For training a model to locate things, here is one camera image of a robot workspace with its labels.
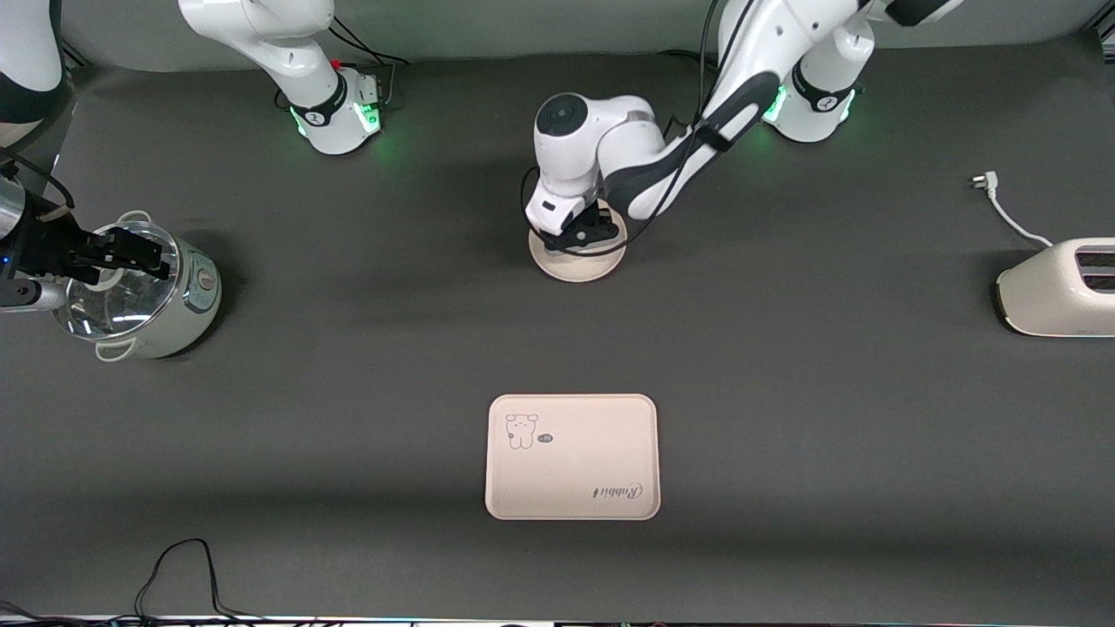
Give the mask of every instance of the white power cable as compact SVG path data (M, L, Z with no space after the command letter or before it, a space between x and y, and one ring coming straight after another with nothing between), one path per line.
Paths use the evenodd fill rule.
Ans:
M995 210L999 212L1002 220L1006 221L1007 224L1010 224L1010 228L1017 231L1019 235L1026 238L1027 240L1038 242L1046 248L1053 247L1053 242L1041 235L1035 235L1034 233L1027 231L1021 224L1015 222L1011 216L1007 215L1006 210L1004 210L1002 205L999 204L999 175L996 174L993 170L985 172L979 176L973 176L972 186L977 190L987 191L987 197L991 201L991 205L995 206Z

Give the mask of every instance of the bear illustration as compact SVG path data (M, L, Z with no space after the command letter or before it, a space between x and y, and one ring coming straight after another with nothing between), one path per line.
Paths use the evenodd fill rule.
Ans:
M512 448L530 448L534 444L536 414L507 414L507 440Z

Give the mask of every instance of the round plate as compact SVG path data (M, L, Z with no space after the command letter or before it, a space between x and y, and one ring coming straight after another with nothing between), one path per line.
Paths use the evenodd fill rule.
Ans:
M619 213L605 205L603 201L601 201L600 205L608 208L608 213L611 214L612 222L620 228L620 234L615 240L611 240L610 243L597 249L589 249L586 252L601 249L607 250L619 242L627 241L627 225L623 224L623 219L620 218ZM600 279L614 270L620 264L620 260L623 259L623 253L627 252L627 247L622 247L617 251L600 257L576 257L564 253L552 254L546 251L546 245L534 234L534 231L527 234L527 241L531 245L531 257L534 258L534 262L539 264L539 268L542 268L543 272L559 281L568 283L585 283Z

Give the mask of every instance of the black cable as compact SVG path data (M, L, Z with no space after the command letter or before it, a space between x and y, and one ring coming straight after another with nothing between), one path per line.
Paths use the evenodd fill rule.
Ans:
M712 15L716 12L716 6L717 6L718 2L719 2L719 0L712 0L712 3L709 6L708 16L705 18L705 28L701 31L701 37L700 37L700 40L701 40L701 45L700 45L700 58L706 58L706 47L707 47L707 44L708 44L708 31L711 28L711 25L712 25ZM724 52L720 56L721 59L725 59L725 60L728 59L728 55L731 52L731 48L736 44L736 36L739 35L739 29L743 27L744 21L746 21L747 13L750 12L752 4L754 4L754 3L755 3L755 0L748 0L747 6L745 6L744 10L739 13L739 19L736 20L736 28L735 28L735 30L731 31L731 37L728 39L727 46L724 47ZM714 84L712 88L709 89L709 94L711 94L712 89L715 89L715 88L716 88L716 85ZM705 100L706 100L706 96L704 94L704 91L705 91L705 64L701 64L701 66L700 66L700 86L699 86L699 89L700 89L700 94L698 95L699 96L698 107L697 107L697 112L694 113L694 126L696 126L700 122L701 114L704 113L704 108L705 108ZM694 153L696 141L697 141L697 133L695 131L689 136L689 139L686 142L686 149L685 149L685 154L682 155L682 158L681 158L681 165L678 166L677 171L675 171L673 179L670 180L670 184L666 187L666 192L662 194L662 197L659 199L659 201L658 201L658 206L655 208L655 211L652 211L651 214L647 218L647 220L643 221L643 223L639 225L639 229L637 229L633 234L628 235L628 238L626 240L623 240L622 242L620 242L620 243L618 243L618 244L615 244L615 245L613 245L613 247L611 247L611 248L609 248L607 250L602 250L602 251L580 252L580 251L571 250L569 248L560 249L560 251L562 253L571 254L573 257L603 257L605 254L611 254L611 253L620 250L621 248L624 248L624 247L629 245L634 240L637 240L639 238L639 235L641 235L643 233L643 231L646 231L647 228L650 226L650 224L655 221L655 219L658 218L658 215L662 212L662 209L666 206L666 201L670 197L670 193L673 192L673 187L677 185L678 180L681 179L681 172L685 171L686 162L689 161L689 157ZM520 204L523 208L523 219L526 220L526 223L530 226L531 231L533 231L534 234L539 239L543 239L542 232L540 232L537 229L535 229L534 224L531 224L530 219L526 218L526 202L527 201L523 197L524 194L525 194L525 192L526 192L526 180L530 179L532 171L537 171L541 174L541 168L539 166L536 166L536 165L533 166L533 167L531 167L530 170L527 170L523 174L523 180L520 182L520 186L518 186L518 201L520 201Z
M139 588L138 592L136 592L136 598L132 604L132 609L133 611L135 611L136 616L140 617L147 616L146 614L144 614L143 600L144 597L147 596L147 590L151 588L152 583L155 582L155 578L158 577L158 569L161 566L163 566L163 558L165 558L167 553L169 553L174 549L177 549L178 547L183 544L188 544L191 542L197 542L205 550L205 563L209 566L209 573L210 573L210 602L213 606L213 610L220 614L221 616L224 616L225 618L232 619L233 621L240 621L237 615L256 616L254 614L249 614L246 611L231 608L221 601L221 590L216 585L216 569L213 567L213 553L210 552L209 542L206 542L201 538L187 538L185 540L180 540L171 544L169 547L163 549L163 552L159 553L158 559L155 560L155 567L151 570L151 577L147 578L147 582L143 585L143 588Z
M45 179L47 182L49 182L51 185L54 185L54 187L56 190L58 190L59 193L61 193L62 197L66 199L66 206L68 206L70 209L74 209L74 196L70 195L69 190L66 189L66 185L62 185L57 179L55 179L54 176L51 176L49 172L47 172L46 170L42 170L38 165L35 165L30 161L28 161L28 160L23 158L22 156L13 153L11 151L9 151L8 148L6 148L3 146L0 146L0 154L2 154L3 156L10 158L11 161L20 163L21 165L23 165L25 167L27 167L31 172L33 172L33 173L38 174L39 176L41 176L42 179Z
M75 57L74 54L69 51L69 49L64 47L62 54L66 55L66 57L69 60L74 61L74 65L76 65L77 67L85 67L85 64L81 62L81 59Z
M661 55L663 57L681 57L685 59L689 59L691 61L700 62L700 55L698 55L692 50L683 50L681 48L670 48L669 50L660 50L658 55ZM712 70L714 73L716 73L719 69L716 57L706 56L705 65L708 67L708 69Z
M705 16L705 28L701 29L701 33L700 33L700 54L699 54L699 57L698 57L700 59L707 58L706 55L708 54L708 31L709 31L709 29L712 26L712 16L716 15L716 6L719 4L719 3L720 3L720 0L712 0L709 3L709 6L708 6L708 13ZM747 9L744 9L744 12L740 16L739 23L743 23L743 16L746 16L746 15L747 15ZM727 60L728 56L727 56L727 54L725 54L720 58ZM701 114L705 113L705 103L706 103L706 96L705 96L705 71L706 71L706 69L708 69L707 66L705 64L701 64L700 65L700 80L697 84L697 112L694 113L694 124L697 124L697 122L700 120Z
M360 50L361 52L366 52L368 55L371 55L372 57L376 58L376 60L379 62L379 65L381 65L381 66L386 66L387 65L387 61L385 61L382 59L382 57L380 57L376 52L372 52L370 48L368 48L367 46L361 46L360 44L357 44L355 41L349 41L348 39L345 38L343 35L337 32L337 30L333 29L333 27L329 27L329 32L331 32L333 35L333 37L336 37L337 39L340 39L341 41L348 44L349 46L356 48L357 50Z
M724 62L728 62L728 60L729 60L728 59L728 55L731 54L731 47L736 45L736 36L739 35L739 29L743 28L744 21L747 19L747 13L750 12L752 4L754 4L754 3L755 3L755 0L747 0L747 4L744 7L744 10L740 11L739 19L736 20L736 28L734 28L731 30L731 37L728 38L728 45L724 47L724 54L720 56L720 58L724 59ZM705 45L704 44L701 44L700 54L701 54L701 56L705 56ZM724 78L723 74L716 78L716 83L714 83L712 87L709 88L708 95L705 97L705 104L708 104L708 98L710 98L712 96L712 91L715 91L717 85L720 84L720 78Z
M17 606L11 601L0 600L0 611L6 611L8 614L14 614L17 616L22 616L23 618L30 619L33 623L20 623L19 625L38 625L45 627L46 625L56 626L68 626L68 627L97 627L100 625L109 625L112 623L124 620L126 618L138 618L130 614L123 614L120 616L114 616L106 620L84 620L81 618L72 618L68 616L39 616L31 614L26 609Z
M399 61L400 64L403 64L405 66L410 65L410 61L404 59L403 57L396 57L395 55L388 55L387 52L379 52L377 50L372 50L371 48L368 47L367 44L363 42L363 40L360 39L360 37L357 33L352 32L352 29L350 29L349 27L345 26L345 22L342 22L341 19L338 18L337 16L333 16L333 21L336 21L337 26L341 27L345 30L345 32L349 33L349 37L351 37L357 44L359 44L360 47L366 52L368 52L369 55L371 55L371 56L374 56L376 58L382 57L385 59L396 60L396 61ZM340 37L340 35L338 35L337 32L333 32L333 35L336 35L337 37Z
M662 137L666 137L667 135L670 134L670 128L673 128L675 124L685 124L685 123L678 119L678 116L670 115L670 119L666 122L666 128L662 129Z
M69 49L69 51L77 57L77 59L76 59L77 62L79 62L83 66L91 66L93 65L93 61L89 60L89 57L86 57L77 48L75 48L72 44L70 44L69 41L66 41L65 37L62 37L60 39L61 39L61 42L62 42L62 47Z
M287 106L279 103L280 96L287 99ZM277 109L281 112L290 110L290 98L287 98L287 95L282 93L282 89L275 89L275 96L272 98L272 102L274 103Z

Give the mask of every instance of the beige plate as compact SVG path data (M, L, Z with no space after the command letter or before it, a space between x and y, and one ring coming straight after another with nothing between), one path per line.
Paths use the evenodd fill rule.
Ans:
M658 417L641 394L507 395L488 412L485 503L501 520L658 513Z
M608 208L604 201L600 201L600 205ZM598 250L607 250L619 242L627 241L627 225L623 223L623 219L611 208L608 208L608 212L612 215L612 222L620 228L620 234L614 241L602 244ZM585 283L600 279L614 270L620 264L620 260L623 259L623 253L627 252L627 247L623 247L600 257L550 254L546 252L545 244L534 234L534 231L531 231L527 238L531 244L531 257L534 258L534 262L539 264L539 268L542 268L543 272L559 281L569 283Z

